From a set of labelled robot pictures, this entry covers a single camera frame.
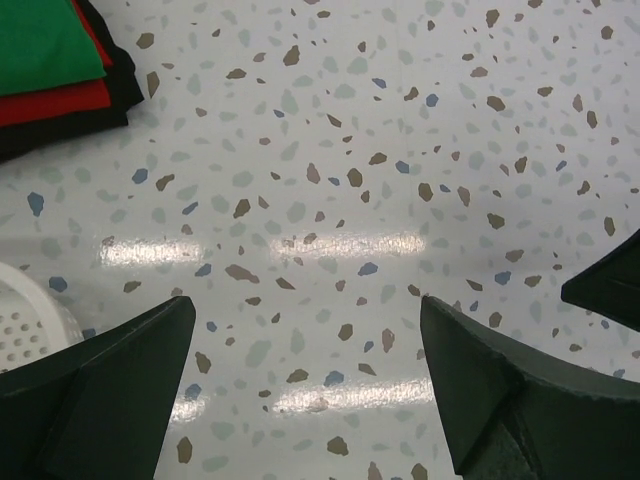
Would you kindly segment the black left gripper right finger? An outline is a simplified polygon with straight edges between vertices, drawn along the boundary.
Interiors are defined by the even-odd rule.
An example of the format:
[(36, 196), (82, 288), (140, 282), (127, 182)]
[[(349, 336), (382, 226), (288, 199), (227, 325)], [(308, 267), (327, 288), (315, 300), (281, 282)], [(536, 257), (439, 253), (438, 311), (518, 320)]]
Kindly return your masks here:
[(454, 471), (464, 479), (636, 479), (639, 386), (422, 299), (426, 361)]

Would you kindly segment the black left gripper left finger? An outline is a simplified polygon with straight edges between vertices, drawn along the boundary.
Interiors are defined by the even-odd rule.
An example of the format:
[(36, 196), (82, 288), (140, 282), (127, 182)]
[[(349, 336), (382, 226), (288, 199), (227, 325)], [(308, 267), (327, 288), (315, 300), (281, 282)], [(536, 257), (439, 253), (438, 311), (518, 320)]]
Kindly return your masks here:
[(153, 478), (194, 325), (173, 297), (2, 374), (2, 478)]

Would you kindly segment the green t shirt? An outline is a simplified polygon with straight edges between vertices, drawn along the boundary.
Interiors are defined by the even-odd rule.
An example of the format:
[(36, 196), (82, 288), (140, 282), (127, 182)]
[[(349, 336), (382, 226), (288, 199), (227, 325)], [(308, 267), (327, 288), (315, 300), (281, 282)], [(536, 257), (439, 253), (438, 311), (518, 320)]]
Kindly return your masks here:
[(3, 96), (105, 75), (98, 50), (70, 1), (1, 3)]

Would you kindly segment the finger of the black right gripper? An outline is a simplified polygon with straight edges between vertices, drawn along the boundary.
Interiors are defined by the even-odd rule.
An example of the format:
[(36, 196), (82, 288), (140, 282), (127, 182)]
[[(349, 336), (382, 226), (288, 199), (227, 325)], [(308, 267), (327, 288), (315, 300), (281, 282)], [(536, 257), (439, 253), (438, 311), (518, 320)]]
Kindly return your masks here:
[(639, 231), (566, 281), (561, 300), (639, 329)]

